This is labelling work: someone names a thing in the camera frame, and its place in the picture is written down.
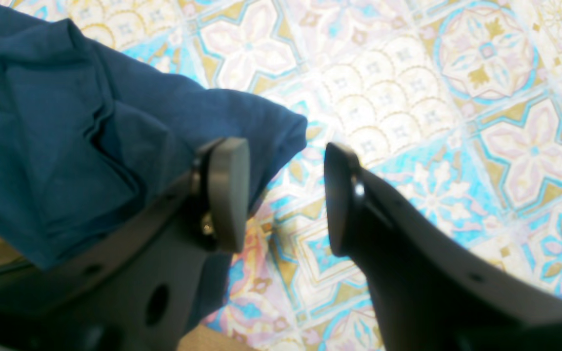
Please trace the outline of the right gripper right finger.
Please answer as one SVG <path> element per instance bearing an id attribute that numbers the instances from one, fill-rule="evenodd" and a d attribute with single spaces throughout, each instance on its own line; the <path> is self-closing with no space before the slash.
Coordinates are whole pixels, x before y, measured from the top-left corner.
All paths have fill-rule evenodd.
<path id="1" fill-rule="evenodd" d="M 399 191 L 330 142 L 329 241 L 365 275 L 388 351 L 562 351 L 562 299 L 446 237 Z"/>

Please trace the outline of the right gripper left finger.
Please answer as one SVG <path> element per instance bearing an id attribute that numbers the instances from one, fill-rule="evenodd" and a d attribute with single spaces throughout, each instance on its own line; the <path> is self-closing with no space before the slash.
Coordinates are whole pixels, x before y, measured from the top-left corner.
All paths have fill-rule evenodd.
<path id="1" fill-rule="evenodd" d="M 247 140 L 221 138 L 115 233 L 64 264 L 0 265 L 0 351 L 174 351 L 204 266 L 239 253 Z"/>

